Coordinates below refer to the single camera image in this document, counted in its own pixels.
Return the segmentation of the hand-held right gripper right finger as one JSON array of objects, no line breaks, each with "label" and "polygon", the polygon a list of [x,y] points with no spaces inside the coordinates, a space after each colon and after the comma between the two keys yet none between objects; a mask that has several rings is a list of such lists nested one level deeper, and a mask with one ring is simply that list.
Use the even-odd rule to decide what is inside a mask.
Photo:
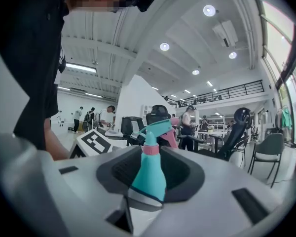
[{"label": "hand-held right gripper right finger", "polygon": [[193,152],[161,147],[161,169],[166,179],[164,203],[187,201],[203,186],[205,172],[192,160],[193,155]]}]

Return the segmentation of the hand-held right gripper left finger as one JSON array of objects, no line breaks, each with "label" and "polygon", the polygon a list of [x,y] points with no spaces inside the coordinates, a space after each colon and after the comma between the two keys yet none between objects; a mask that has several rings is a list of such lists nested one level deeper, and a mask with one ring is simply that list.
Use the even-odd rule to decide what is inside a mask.
[{"label": "hand-held right gripper left finger", "polygon": [[101,164],[96,177],[109,193],[127,195],[141,166],[141,146],[126,148],[126,152]]}]

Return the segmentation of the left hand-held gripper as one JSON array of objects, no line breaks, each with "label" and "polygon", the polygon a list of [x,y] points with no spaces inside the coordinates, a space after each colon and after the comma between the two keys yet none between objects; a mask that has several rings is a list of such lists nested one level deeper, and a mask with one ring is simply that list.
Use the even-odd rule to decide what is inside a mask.
[{"label": "left hand-held gripper", "polygon": [[78,136],[70,150],[69,158],[93,157],[113,150],[110,140],[92,129]]}]

